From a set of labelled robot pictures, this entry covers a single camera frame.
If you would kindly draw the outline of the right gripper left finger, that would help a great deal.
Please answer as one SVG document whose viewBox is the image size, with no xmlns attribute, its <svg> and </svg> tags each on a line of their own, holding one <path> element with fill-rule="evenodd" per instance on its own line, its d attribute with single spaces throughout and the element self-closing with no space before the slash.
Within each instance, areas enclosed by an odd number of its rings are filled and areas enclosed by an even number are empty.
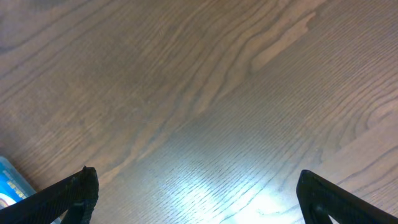
<svg viewBox="0 0 398 224">
<path fill-rule="evenodd" d="M 94 167 L 81 171 L 1 210 L 2 224 L 52 223 L 64 215 L 62 223 L 87 224 L 99 197 Z"/>
</svg>

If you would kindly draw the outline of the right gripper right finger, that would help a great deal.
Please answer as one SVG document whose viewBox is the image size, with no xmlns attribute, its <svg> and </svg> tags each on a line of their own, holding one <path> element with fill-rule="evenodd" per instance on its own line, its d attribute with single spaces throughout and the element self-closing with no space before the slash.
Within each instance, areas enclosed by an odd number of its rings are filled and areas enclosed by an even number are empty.
<svg viewBox="0 0 398 224">
<path fill-rule="evenodd" d="M 310 170 L 302 170 L 296 194 L 305 223 L 392 223 L 397 217 L 365 202 Z"/>
</svg>

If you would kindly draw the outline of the blue Kool Fever box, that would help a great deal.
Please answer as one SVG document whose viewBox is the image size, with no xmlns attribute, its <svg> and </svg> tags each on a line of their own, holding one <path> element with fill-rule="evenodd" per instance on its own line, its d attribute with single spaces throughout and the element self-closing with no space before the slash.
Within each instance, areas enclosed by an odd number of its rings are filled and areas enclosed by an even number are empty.
<svg viewBox="0 0 398 224">
<path fill-rule="evenodd" d="M 32 186 L 15 167 L 1 157 L 1 209 L 14 205 L 35 194 Z"/>
</svg>

